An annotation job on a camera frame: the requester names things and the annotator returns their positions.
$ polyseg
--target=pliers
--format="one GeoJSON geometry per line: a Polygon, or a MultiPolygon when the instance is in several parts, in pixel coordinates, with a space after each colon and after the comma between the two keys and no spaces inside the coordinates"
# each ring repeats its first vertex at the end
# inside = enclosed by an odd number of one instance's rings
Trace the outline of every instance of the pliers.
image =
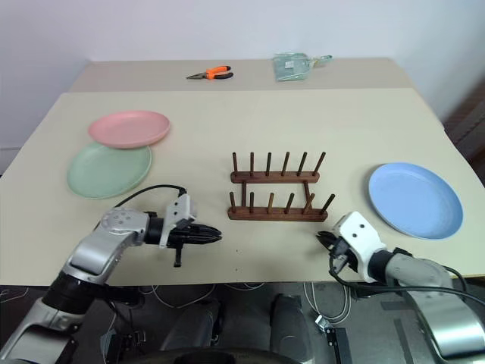
{"type": "Polygon", "coordinates": [[[203,78],[207,78],[208,80],[224,80],[226,78],[231,78],[234,76],[232,72],[228,72],[227,74],[219,74],[220,72],[226,72],[230,70],[230,66],[219,66],[216,68],[210,68],[205,70],[205,72],[201,72],[200,74],[193,74],[192,76],[188,76],[187,80],[201,80],[203,78]]]}

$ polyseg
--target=blue plate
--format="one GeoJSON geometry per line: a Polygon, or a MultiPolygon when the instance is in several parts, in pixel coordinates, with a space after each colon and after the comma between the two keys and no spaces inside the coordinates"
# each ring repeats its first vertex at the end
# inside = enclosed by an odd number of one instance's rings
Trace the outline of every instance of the blue plate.
{"type": "Polygon", "coordinates": [[[410,163],[376,169],[369,181],[374,208],[393,228],[423,239],[445,239],[461,227],[455,191],[432,171],[410,163]]]}

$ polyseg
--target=floor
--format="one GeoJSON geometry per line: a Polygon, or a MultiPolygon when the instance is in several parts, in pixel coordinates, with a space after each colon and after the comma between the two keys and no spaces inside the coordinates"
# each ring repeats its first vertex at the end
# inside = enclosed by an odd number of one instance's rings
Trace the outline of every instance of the floor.
{"type": "MultiPolygon", "coordinates": [[[[217,285],[211,297],[223,302],[226,309],[224,328],[218,345],[267,350],[270,336],[269,313],[273,298],[278,293],[300,295],[303,312],[308,320],[315,362],[317,364],[335,363],[333,348],[327,345],[325,336],[315,326],[316,315],[306,302],[302,288],[301,283],[273,283],[265,284],[257,290],[242,292],[223,284],[217,285]]],[[[2,289],[10,289],[10,293],[24,291],[22,287],[2,287],[2,289]]],[[[165,301],[180,305],[200,297],[210,289],[211,285],[166,286],[159,287],[158,294],[165,301]]],[[[322,311],[328,315],[335,315],[340,311],[343,292],[338,284],[316,284],[315,291],[322,311]]],[[[471,286],[471,292],[485,298],[483,287],[471,286]]],[[[31,287],[25,297],[0,305],[1,345],[35,299],[44,293],[42,289],[31,287]]],[[[8,297],[11,296],[3,296],[2,299],[5,300],[8,297]]],[[[473,305],[473,308],[485,321],[485,308],[478,305],[473,305]]],[[[182,309],[170,309],[162,305],[153,294],[146,296],[144,307],[133,310],[135,326],[143,328],[147,333],[147,343],[143,347],[145,352],[149,353],[159,348],[182,311],[182,309]]],[[[103,302],[93,304],[83,327],[75,335],[80,345],[74,356],[74,364],[103,362],[100,354],[100,336],[107,331],[112,317],[111,311],[103,302]]],[[[340,327],[345,327],[347,330],[354,363],[428,364],[433,362],[414,311],[395,294],[353,300],[350,316],[340,327]]]]}

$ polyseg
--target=wooden peg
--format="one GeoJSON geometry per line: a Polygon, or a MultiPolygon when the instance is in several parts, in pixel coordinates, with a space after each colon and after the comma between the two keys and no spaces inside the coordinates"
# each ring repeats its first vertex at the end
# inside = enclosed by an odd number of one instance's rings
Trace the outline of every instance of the wooden peg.
{"type": "Polygon", "coordinates": [[[325,202],[324,207],[322,207],[322,209],[320,210],[320,215],[323,215],[327,211],[328,206],[330,206],[334,198],[335,198],[335,194],[332,193],[328,198],[328,200],[325,202]]]}
{"type": "Polygon", "coordinates": [[[300,162],[300,167],[298,168],[298,172],[296,173],[297,176],[299,176],[302,173],[303,165],[305,164],[306,154],[307,154],[306,152],[303,153],[302,161],[300,162]]]}
{"type": "Polygon", "coordinates": [[[241,206],[246,207],[246,182],[242,182],[241,206]]]}
{"type": "Polygon", "coordinates": [[[250,157],[249,175],[252,177],[255,171],[255,153],[251,152],[250,157]]]}
{"type": "Polygon", "coordinates": [[[285,214],[289,212],[289,208],[291,207],[291,202],[293,202],[293,197],[295,197],[295,194],[291,193],[288,198],[288,203],[286,204],[285,214]]]}
{"type": "Polygon", "coordinates": [[[306,202],[305,207],[303,208],[302,214],[306,214],[306,213],[308,213],[308,210],[310,209],[310,206],[311,206],[311,201],[313,201],[314,197],[315,197],[315,194],[314,194],[314,193],[312,193],[312,194],[310,195],[310,198],[309,198],[309,199],[308,199],[308,201],[306,202]]]}
{"type": "Polygon", "coordinates": [[[324,161],[325,155],[326,155],[325,152],[321,153],[320,159],[318,159],[318,162],[317,162],[317,166],[315,167],[315,169],[313,170],[313,173],[311,174],[312,176],[317,175],[318,169],[320,168],[321,163],[324,161]]]}
{"type": "Polygon", "coordinates": [[[266,176],[270,175],[270,166],[271,166],[271,152],[268,153],[268,160],[266,161],[266,176]]]}
{"type": "Polygon", "coordinates": [[[230,208],[232,212],[236,212],[236,202],[234,201],[234,192],[229,192],[230,208]]]}
{"type": "Polygon", "coordinates": [[[289,152],[286,152],[285,162],[283,163],[283,169],[281,170],[281,175],[284,176],[286,172],[286,166],[288,165],[289,152]]]}
{"type": "Polygon", "coordinates": [[[270,193],[270,201],[268,202],[268,214],[271,214],[273,212],[273,199],[274,193],[270,193]]]}
{"type": "Polygon", "coordinates": [[[236,153],[233,153],[234,175],[237,176],[237,157],[236,153]]]}
{"type": "Polygon", "coordinates": [[[249,194],[249,212],[253,213],[255,211],[255,193],[251,192],[249,194]]]}

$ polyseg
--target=green plate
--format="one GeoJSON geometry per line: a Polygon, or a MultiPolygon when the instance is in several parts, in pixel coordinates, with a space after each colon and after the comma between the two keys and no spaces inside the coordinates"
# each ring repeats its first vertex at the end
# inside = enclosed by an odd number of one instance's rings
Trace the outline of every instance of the green plate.
{"type": "Polygon", "coordinates": [[[91,143],[70,163],[67,184],[78,196],[107,199],[138,185],[151,164],[152,152],[147,146],[113,149],[91,143]]]}

